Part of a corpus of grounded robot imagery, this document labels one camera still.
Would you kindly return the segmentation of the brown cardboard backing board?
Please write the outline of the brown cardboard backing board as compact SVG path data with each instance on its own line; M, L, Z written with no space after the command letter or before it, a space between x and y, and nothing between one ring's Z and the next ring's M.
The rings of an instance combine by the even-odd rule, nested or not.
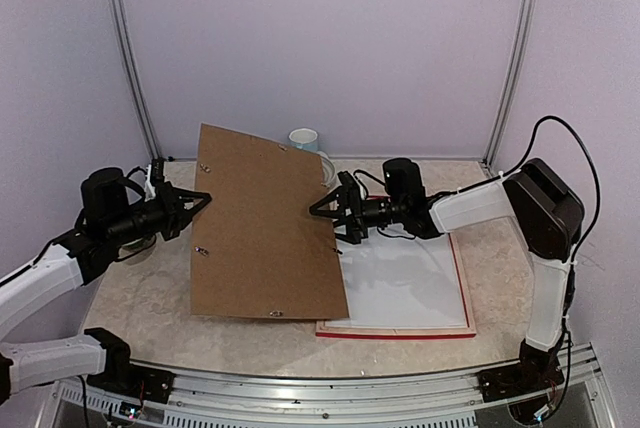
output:
M334 228L310 215L327 193L319 155L204 124L195 188L191 312L333 320L348 316Z

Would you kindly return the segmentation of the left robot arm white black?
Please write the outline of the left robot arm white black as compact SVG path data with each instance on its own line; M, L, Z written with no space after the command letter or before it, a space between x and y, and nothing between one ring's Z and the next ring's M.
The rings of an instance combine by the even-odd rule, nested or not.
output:
M177 188L163 175L162 159L138 184L117 167L102 168L81 184L83 207L74 227L48 241L41 252L1 280L1 333L62 295L90 285L121 249L145 238L178 237L212 200L206 192ZM144 380L130 361L129 345L103 328L69 338L1 344L1 398L60 379L83 376L89 384L133 396Z

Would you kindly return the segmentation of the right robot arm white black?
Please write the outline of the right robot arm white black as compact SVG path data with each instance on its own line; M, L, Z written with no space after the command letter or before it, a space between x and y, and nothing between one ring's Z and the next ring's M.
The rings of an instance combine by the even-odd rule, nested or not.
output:
M394 158L382 165L385 194L362 195L353 174L342 171L338 186L312 204L313 216L332 220L337 239L352 245L370 229L399 224L422 240L460 228L511 218L525 242L534 276L532 315L517 363L485 370L483 382L495 389L531 392L565 380L558 353L568 339L567 315L575 293L576 251L582 238L582 201L541 159L506 175L457 191L429 195L417 163Z

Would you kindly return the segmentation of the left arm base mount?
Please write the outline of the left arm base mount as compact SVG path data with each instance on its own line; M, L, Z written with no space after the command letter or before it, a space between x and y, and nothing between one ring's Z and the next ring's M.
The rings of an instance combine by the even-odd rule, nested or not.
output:
M138 401L167 404L175 377L167 370L133 364L121 377L101 373L88 375L87 382L91 387Z

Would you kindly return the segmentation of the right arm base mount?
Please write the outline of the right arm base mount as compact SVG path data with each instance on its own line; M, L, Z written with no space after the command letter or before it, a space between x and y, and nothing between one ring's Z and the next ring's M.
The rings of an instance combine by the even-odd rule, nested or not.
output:
M552 412L548 390L554 390L565 382L557 351L541 351L523 342L518 361L477 373L479 389L485 403L531 395L543 394L510 404L509 412L514 420L524 426L540 424Z

